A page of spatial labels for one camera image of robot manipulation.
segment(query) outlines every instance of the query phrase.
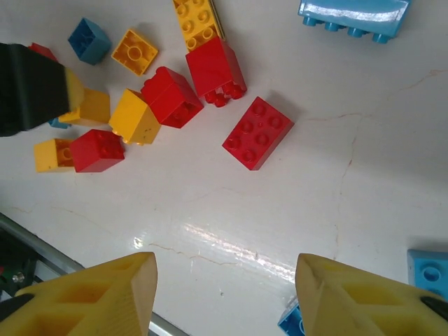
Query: red duplo brick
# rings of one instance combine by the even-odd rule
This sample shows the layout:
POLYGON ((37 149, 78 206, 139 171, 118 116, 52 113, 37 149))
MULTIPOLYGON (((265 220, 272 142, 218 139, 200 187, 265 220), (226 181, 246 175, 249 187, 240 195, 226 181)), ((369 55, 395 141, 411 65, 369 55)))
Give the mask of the red duplo brick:
POLYGON ((33 51, 35 51, 36 53, 39 53, 39 54, 41 54, 43 56, 48 57, 49 59, 51 59, 53 61, 59 62, 57 60, 56 56, 54 56, 53 53, 51 52, 51 50, 49 48, 47 48, 47 47, 44 47, 44 46, 42 46, 40 44, 37 44, 37 43, 33 43, 28 48, 33 50, 33 51))
POLYGON ((141 93, 157 121, 165 126, 182 128, 204 108, 185 77, 165 66, 145 81, 141 93))
POLYGON ((99 173, 125 159, 120 137, 110 131, 91 129, 70 143, 77 173, 99 173))
POLYGON ((257 97, 223 147, 249 170, 258 170, 292 126, 294 122, 257 97))
POLYGON ((222 107, 228 99, 239 99, 247 91, 235 52, 219 37, 186 55, 199 97, 222 107))

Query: toy block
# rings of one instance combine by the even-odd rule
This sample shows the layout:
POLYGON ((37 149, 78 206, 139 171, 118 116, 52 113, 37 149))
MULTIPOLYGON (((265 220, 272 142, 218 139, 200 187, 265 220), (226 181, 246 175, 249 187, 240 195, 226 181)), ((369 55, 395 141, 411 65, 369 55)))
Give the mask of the toy block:
POLYGON ((222 107, 229 98, 239 99, 247 91, 235 52, 219 37, 186 56, 196 93, 209 104, 222 107))
POLYGON ((157 50, 141 34, 129 29, 117 48, 112 53, 112 58, 134 74, 141 76, 153 62, 157 50))
POLYGON ((126 89, 118 102, 109 125, 125 144, 151 144, 160 130, 160 123, 140 92, 126 89))
POLYGON ((91 129, 70 144, 77 173, 99 173, 125 159, 120 137, 110 131, 91 129))
POLYGON ((409 250, 409 284, 448 299, 448 253, 409 250))
POLYGON ((74 111, 59 117, 61 123, 88 127, 107 124, 111 117, 109 95, 100 91, 84 89, 84 100, 74 111))
POLYGON ((182 128, 204 108, 185 77, 165 66, 145 82, 141 93, 158 122, 166 126, 182 128))
POLYGON ((299 301, 297 298, 288 305, 288 308, 281 315, 278 326, 288 336, 305 336, 302 313, 300 313, 299 301))
POLYGON ((70 46, 80 61, 96 65, 111 49, 111 40, 98 24, 83 18, 69 37, 70 46))
POLYGON ((147 336, 157 280, 145 252, 23 288, 0 335, 147 336))
POLYGON ((70 124, 66 124, 65 122, 59 122, 57 118, 50 120, 48 123, 50 124, 51 127, 60 128, 63 130, 66 130, 71 126, 70 124))
POLYGON ((213 37, 219 36, 225 39, 212 0, 174 0, 173 2, 189 52, 213 37))
POLYGON ((0 137, 75 109, 84 87, 68 68, 20 44, 0 43, 0 137))
POLYGON ((301 0, 299 15, 303 24, 325 24, 325 29, 337 32, 348 28, 347 34, 362 37, 373 33, 372 40, 387 43, 397 36, 411 0, 301 0))
POLYGON ((36 172, 67 172, 73 170, 74 162, 68 139, 51 139, 34 145, 36 172))
POLYGON ((294 122, 257 97, 223 147, 249 170, 258 170, 294 122))
POLYGON ((47 47, 44 47, 37 43, 32 43, 28 48, 35 51, 38 54, 48 57, 50 60, 58 62, 56 56, 54 56, 51 50, 47 47))
POLYGON ((438 295, 331 259, 300 254, 295 287, 307 336, 448 335, 438 295))

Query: white table surface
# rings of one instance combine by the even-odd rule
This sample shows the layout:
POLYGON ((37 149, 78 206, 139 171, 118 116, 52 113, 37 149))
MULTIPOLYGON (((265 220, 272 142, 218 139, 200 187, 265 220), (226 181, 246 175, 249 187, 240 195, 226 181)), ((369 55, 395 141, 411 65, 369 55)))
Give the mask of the white table surface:
MULTIPOLYGON (((216 0, 248 84, 101 174, 37 174, 42 125, 0 139, 0 211, 84 266, 154 251, 154 311, 194 336, 281 335, 301 252, 406 282, 406 250, 448 238, 448 3, 415 1, 387 45, 302 25, 298 1, 216 0), (296 125, 260 171, 221 148, 256 96, 296 125)), ((0 0, 2 42, 50 47, 83 82, 139 90, 159 66, 187 76, 171 1, 0 0), (160 49, 138 78, 76 58, 81 17, 116 45, 136 27, 160 49)))

